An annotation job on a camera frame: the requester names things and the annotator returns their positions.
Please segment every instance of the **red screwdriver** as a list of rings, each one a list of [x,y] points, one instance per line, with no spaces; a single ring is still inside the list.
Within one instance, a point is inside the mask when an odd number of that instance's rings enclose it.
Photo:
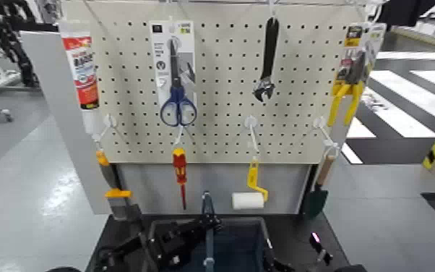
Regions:
[[[173,154],[173,167],[176,169],[177,183],[181,185],[182,207],[186,209],[186,151],[183,148],[176,148]]]

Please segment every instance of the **yellow handle pliers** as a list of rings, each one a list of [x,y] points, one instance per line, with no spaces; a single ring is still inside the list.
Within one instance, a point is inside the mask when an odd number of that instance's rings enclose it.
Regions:
[[[363,76],[366,65],[366,54],[361,51],[358,57],[351,65],[348,73],[345,76],[344,82],[337,84],[332,88],[332,95],[334,96],[334,101],[330,107],[329,120],[327,121],[327,126],[331,127],[335,123],[337,117],[337,111],[339,110],[339,105],[344,95],[352,95],[353,101],[351,102],[348,112],[344,118],[344,125],[349,125],[353,119],[356,109],[359,106],[359,101],[364,90]]]

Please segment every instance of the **blue scissors handle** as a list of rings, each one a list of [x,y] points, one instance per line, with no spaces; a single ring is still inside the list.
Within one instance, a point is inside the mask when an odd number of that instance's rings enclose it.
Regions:
[[[164,117],[166,111],[173,110],[172,107],[175,107],[175,119],[174,122],[169,122],[169,119]],[[183,112],[185,108],[191,107],[193,111],[193,117],[189,120],[184,120]],[[162,122],[169,127],[177,127],[178,125],[187,126],[192,124],[197,118],[197,108],[196,106],[186,97],[184,87],[171,87],[171,96],[170,98],[163,104],[160,109],[160,118]]]
[[[183,126],[188,126],[192,123],[194,123],[194,121],[196,121],[197,118],[197,108],[194,105],[194,103],[192,103],[184,94],[184,97],[181,99],[181,101],[178,103],[178,111],[181,114],[180,117],[180,124]],[[191,107],[191,111],[192,111],[192,115],[191,115],[191,119],[190,120],[185,120],[184,115],[182,114],[182,111],[185,111],[188,107]]]

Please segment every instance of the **wooden handle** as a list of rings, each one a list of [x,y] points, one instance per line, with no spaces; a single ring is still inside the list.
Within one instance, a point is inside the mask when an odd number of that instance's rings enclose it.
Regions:
[[[332,163],[334,161],[335,161],[334,156],[329,155],[325,158],[324,165],[322,166],[322,169],[320,169],[319,176],[317,177],[317,181],[316,181],[316,183],[319,186],[324,185],[325,179],[327,178],[330,167],[332,166]]]

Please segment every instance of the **white pegboard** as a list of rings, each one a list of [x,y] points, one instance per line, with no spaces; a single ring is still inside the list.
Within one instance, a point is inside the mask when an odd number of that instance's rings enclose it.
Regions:
[[[355,7],[276,6],[280,34],[272,81],[277,87],[266,103],[251,92],[262,72],[267,5],[68,1],[64,8],[68,19],[89,20],[92,26],[101,109],[119,122],[120,134],[103,141],[111,162],[172,160],[178,129],[159,117],[147,25],[169,16],[194,21],[198,118],[182,137],[189,163],[250,162],[254,151],[244,127],[250,114],[258,119],[262,163],[320,162],[323,138],[311,124],[329,114],[346,27],[358,20]]]

